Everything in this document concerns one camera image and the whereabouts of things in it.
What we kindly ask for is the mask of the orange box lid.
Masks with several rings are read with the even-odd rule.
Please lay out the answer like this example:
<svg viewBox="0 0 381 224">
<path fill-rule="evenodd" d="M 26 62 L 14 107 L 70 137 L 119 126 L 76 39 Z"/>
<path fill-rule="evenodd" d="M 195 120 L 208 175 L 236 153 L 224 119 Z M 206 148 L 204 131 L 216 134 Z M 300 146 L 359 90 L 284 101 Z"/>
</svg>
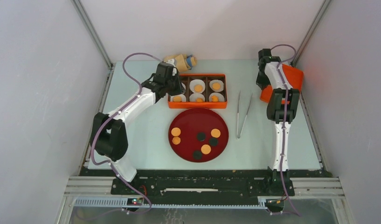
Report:
<svg viewBox="0 0 381 224">
<path fill-rule="evenodd" d="M 268 63 L 265 67 L 267 85 L 261 87 L 262 93 L 260 95 L 260 99 L 263 102 L 268 103 L 270 101 L 274 89 L 281 88 L 285 90 L 284 83 L 281 79 L 281 76 L 279 75 L 279 71 L 281 72 L 289 90 L 297 89 L 301 92 L 304 73 L 301 70 L 286 64 L 281 64 L 277 69 L 277 65 L 278 63 Z"/>
</svg>

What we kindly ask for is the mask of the orange cookie box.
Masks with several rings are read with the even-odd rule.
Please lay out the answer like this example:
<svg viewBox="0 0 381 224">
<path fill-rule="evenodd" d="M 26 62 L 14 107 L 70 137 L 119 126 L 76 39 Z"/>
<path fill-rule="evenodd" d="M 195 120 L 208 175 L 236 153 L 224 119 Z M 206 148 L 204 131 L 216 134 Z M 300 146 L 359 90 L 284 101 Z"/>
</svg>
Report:
<svg viewBox="0 0 381 224">
<path fill-rule="evenodd" d="M 189 96 L 193 94 L 193 92 L 189 88 L 190 81 L 194 79 L 201 79 L 205 82 L 205 91 L 201 94 L 205 97 L 205 102 L 190 102 Z M 214 91 L 210 88 L 209 83 L 211 80 L 221 80 L 224 82 L 224 90 L 219 92 L 222 94 L 225 98 L 224 102 L 209 102 L 209 95 L 213 93 Z M 186 102 L 171 102 L 170 98 L 168 97 L 168 107 L 170 109 L 190 109 L 194 107 L 203 107 L 208 109 L 225 109 L 228 104 L 228 95 L 227 95 L 227 84 L 226 84 L 226 76 L 222 73 L 200 73 L 200 74 L 181 74 L 180 75 L 180 81 L 181 83 L 186 84 L 186 93 L 184 94 L 186 96 L 187 101 Z"/>
</svg>

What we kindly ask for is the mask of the dark red round plate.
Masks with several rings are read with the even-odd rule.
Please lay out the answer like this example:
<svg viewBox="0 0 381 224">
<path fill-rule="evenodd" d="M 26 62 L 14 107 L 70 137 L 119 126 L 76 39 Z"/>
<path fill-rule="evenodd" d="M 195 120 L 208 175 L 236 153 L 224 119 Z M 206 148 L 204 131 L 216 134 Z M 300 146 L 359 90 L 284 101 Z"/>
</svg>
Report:
<svg viewBox="0 0 381 224">
<path fill-rule="evenodd" d="M 218 113 L 207 108 L 191 108 L 173 119 L 168 129 L 168 142 L 186 161 L 209 162 L 225 150 L 229 129 Z"/>
</svg>

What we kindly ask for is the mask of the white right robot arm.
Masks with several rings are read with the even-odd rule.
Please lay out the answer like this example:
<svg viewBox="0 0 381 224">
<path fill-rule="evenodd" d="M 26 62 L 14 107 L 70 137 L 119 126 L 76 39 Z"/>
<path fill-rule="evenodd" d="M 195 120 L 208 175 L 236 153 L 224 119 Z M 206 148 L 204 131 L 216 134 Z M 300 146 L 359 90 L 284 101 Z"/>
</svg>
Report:
<svg viewBox="0 0 381 224">
<path fill-rule="evenodd" d="M 280 57 L 273 56 L 272 49 L 261 49 L 258 52 L 258 75 L 256 85 L 264 90 L 272 87 L 266 114 L 275 128 L 275 146 L 273 162 L 270 169 L 277 172 L 286 172 L 289 169 L 287 152 L 289 131 L 297 114 L 299 89 L 292 87 L 288 81 L 283 62 Z"/>
</svg>

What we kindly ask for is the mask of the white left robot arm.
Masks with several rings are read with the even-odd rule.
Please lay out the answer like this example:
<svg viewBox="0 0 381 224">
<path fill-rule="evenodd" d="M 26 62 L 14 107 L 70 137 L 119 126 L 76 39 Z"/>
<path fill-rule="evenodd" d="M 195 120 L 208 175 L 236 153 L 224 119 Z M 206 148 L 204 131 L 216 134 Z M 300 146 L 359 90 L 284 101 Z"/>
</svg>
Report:
<svg viewBox="0 0 381 224">
<path fill-rule="evenodd" d="M 127 127 L 147 108 L 156 104 L 166 95 L 184 92 L 178 69 L 171 63 L 160 62 L 155 73 L 144 81 L 138 92 L 115 110 L 104 114 L 99 112 L 93 119 L 90 147 L 91 160 L 95 165 L 108 163 L 115 174 L 123 179 L 122 189 L 128 194 L 139 191 L 140 182 L 134 178 L 137 170 L 127 156 Z M 94 153 L 104 157 L 96 162 Z"/>
</svg>

